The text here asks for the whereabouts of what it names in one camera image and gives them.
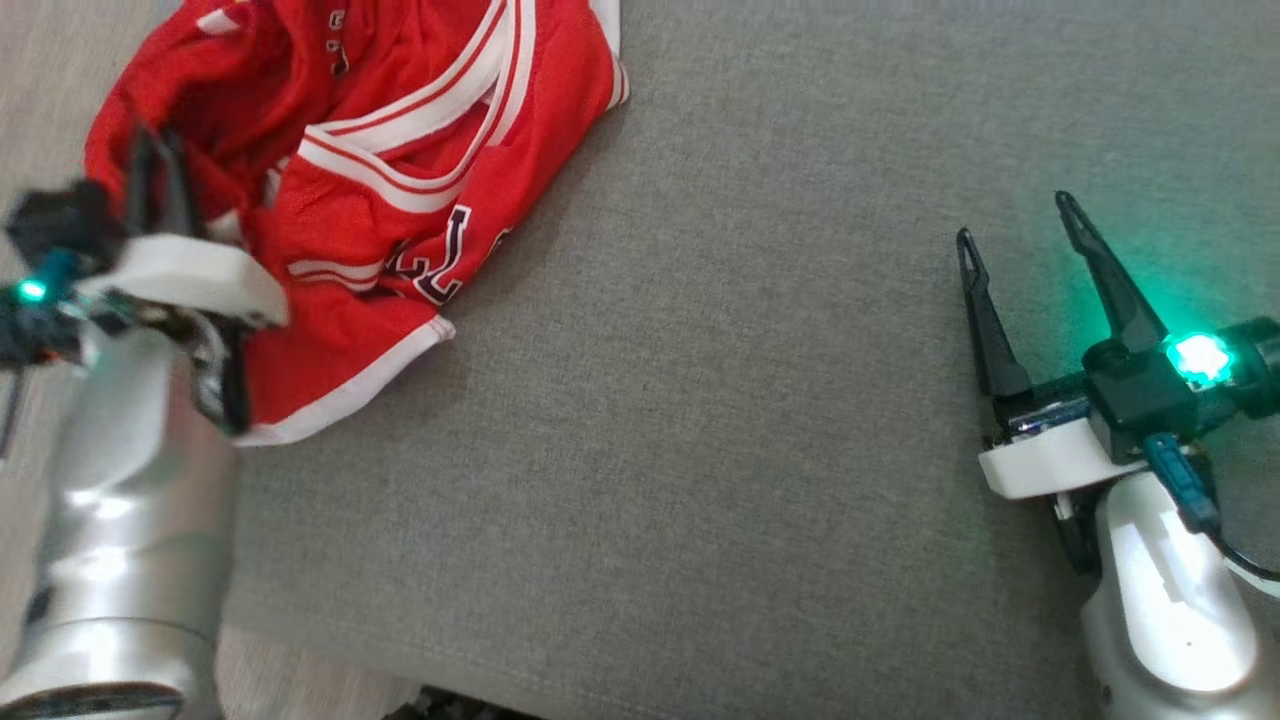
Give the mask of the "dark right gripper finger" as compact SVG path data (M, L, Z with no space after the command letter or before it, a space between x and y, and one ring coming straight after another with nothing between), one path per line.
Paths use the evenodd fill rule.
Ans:
M978 389L993 398L1025 395L1030 377L1009 342L989 293L989 273L968 228L957 232L956 250Z
M1110 338L1130 354L1156 350L1169 337L1169 329L1148 299L1075 197L1068 191L1057 191L1055 205L1070 245L1085 260L1108 322Z

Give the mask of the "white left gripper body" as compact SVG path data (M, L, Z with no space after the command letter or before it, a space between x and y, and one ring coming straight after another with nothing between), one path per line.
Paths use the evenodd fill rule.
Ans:
M195 363L195 400L227 434L250 428L248 337L291 319L285 291L242 247L183 234L129 238L115 265L76 283L91 322L157 331Z

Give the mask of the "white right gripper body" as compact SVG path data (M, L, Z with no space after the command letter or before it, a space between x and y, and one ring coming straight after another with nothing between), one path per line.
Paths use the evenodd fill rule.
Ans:
M988 398L978 462L988 487L1005 498L1082 489L1146 468L1116 464L1089 424L1083 375L1066 375L1021 395Z

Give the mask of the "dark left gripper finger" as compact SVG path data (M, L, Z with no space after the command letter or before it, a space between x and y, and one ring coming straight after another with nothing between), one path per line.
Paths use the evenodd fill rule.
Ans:
M198 197L192 184L180 136L174 129L164 129L159 137L157 152L165 165L164 229L175 234L206 240L209 233L200 211Z
M161 155L157 136L136 126L125 173L123 225L129 237L159 231L163 219Z

